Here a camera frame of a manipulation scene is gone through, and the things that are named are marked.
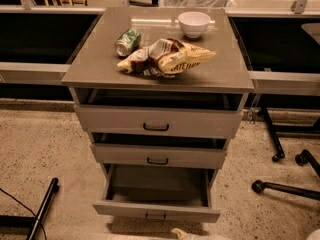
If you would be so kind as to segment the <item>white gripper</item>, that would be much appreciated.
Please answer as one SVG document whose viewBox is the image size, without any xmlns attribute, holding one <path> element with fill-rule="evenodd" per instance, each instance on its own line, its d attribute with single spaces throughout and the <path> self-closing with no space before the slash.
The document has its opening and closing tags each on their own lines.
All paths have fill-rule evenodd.
<svg viewBox="0 0 320 240">
<path fill-rule="evenodd" d="M 230 238 L 218 234 L 205 236 L 187 234 L 185 231 L 179 228 L 173 228 L 171 232 L 175 234 L 179 240 L 230 240 Z"/>
</svg>

